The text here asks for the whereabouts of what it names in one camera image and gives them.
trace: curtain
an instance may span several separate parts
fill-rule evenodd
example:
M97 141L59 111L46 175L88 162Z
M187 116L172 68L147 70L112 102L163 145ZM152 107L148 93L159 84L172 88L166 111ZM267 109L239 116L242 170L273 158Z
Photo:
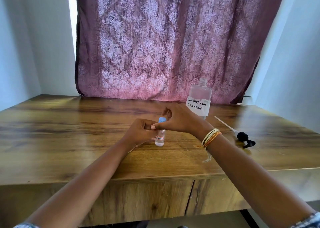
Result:
M88 97L186 101L200 77L229 104L281 0L77 0L75 81Z

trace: hand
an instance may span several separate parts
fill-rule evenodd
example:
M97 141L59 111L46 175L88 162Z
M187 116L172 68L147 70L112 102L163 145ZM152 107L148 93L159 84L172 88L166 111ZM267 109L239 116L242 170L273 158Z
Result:
M193 113L185 104L168 104L162 115L167 116L167 121L155 123L151 126L151 129L167 129L190 133L200 141L213 129L211 124Z
M125 143L130 151L132 151L146 141L151 140L152 138L154 140L154 137L157 135L156 130L151 130L151 125L154 123L156 122L152 120L136 119L122 137L121 142Z

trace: blue cap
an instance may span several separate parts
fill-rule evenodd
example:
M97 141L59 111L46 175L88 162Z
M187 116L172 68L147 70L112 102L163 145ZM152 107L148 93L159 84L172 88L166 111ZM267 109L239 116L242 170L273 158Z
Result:
M166 122L166 121L167 121L167 119L164 118L164 117L160 117L160 118L159 118L159 123L161 123L161 122Z

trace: bracelet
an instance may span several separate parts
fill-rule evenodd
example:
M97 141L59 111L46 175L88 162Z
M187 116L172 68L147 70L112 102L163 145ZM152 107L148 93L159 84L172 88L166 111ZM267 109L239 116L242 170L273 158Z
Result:
M202 141L202 145L195 145L195 147L197 148L204 148L207 151L207 146L211 143L211 141L214 140L215 137L217 137L218 135L220 135L221 132L218 129L213 129L211 130L203 139ZM208 162L211 160L212 156L211 154L207 151L208 154L208 158L207 160L203 161L203 162Z

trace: handwritten label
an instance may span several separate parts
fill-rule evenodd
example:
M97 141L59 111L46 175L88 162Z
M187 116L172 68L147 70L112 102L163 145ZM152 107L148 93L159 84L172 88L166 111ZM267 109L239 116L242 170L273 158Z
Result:
M210 102L206 99L195 99L193 97L188 97L186 103L187 107L199 116L208 116L210 109Z

